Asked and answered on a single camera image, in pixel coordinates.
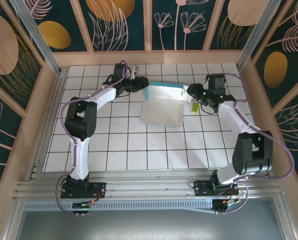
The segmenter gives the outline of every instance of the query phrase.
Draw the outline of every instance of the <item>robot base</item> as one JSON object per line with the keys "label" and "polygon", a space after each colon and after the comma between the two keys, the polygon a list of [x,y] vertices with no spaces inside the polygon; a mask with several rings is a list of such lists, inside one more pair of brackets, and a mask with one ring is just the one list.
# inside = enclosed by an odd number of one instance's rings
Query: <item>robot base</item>
{"label": "robot base", "polygon": [[230,189],[234,195],[239,195],[237,184],[228,184],[214,189],[210,180],[196,180],[193,182],[193,188],[196,197],[230,196],[231,192],[227,189]]}
{"label": "robot base", "polygon": [[76,180],[67,176],[66,182],[62,185],[60,197],[62,199],[94,199],[96,197],[102,199],[105,194],[105,182],[89,182],[89,176],[84,180]]}

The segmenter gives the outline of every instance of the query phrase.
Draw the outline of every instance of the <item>grid tile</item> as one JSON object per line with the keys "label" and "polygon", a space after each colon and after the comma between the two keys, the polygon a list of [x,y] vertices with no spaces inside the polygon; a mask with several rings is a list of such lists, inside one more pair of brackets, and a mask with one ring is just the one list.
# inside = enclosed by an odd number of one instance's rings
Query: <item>grid tile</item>
{"label": "grid tile", "polygon": [[[86,97],[101,88],[114,65],[71,66],[61,97],[61,104],[72,97]],[[237,73],[234,63],[229,64],[147,64],[140,65],[137,76],[149,81],[190,85],[201,83],[206,74]],[[236,99],[244,99],[242,84],[227,75],[226,92]],[[97,111],[97,126],[90,140],[88,168],[90,171],[159,170],[222,168],[232,161],[237,134],[225,120],[203,106],[203,112],[191,112],[193,103],[184,105],[183,125],[164,127],[146,125],[140,121],[146,92],[119,97]],[[241,111],[253,120],[248,103],[239,103]],[[44,170],[47,172],[71,169],[70,139],[60,124],[60,108],[49,142]]]}

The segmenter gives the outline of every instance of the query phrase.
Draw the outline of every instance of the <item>yellow tag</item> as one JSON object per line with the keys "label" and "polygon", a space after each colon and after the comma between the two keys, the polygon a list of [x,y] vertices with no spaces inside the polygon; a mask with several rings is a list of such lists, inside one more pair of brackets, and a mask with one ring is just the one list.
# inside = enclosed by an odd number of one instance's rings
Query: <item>yellow tag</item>
{"label": "yellow tag", "polygon": [[192,110],[191,112],[197,114],[198,113],[198,110],[199,110],[199,104],[194,102],[193,105],[192,105]]}

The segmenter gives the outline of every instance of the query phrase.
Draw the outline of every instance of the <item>white tiled floor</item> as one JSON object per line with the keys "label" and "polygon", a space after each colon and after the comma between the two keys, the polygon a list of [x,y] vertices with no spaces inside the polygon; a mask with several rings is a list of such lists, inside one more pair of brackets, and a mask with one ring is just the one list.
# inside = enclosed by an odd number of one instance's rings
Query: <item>white tiled floor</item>
{"label": "white tiled floor", "polygon": [[[112,74],[113,65],[71,66],[60,106],[72,97],[92,94]],[[153,82],[174,84],[205,84],[208,73],[233,73],[237,68],[226,64],[147,64],[139,66],[139,76]],[[226,76],[226,91],[236,99],[244,99],[242,84]],[[139,121],[145,90],[116,98],[97,112],[97,125],[90,140],[88,167],[90,171],[208,169],[222,168],[232,161],[237,134],[217,115],[199,109],[191,112],[192,103],[185,106],[183,126],[179,128],[146,125]],[[247,103],[240,109],[252,120]],[[209,107],[204,111],[212,113]],[[44,165],[46,172],[69,171],[71,167],[70,139],[60,124],[60,113]]]}

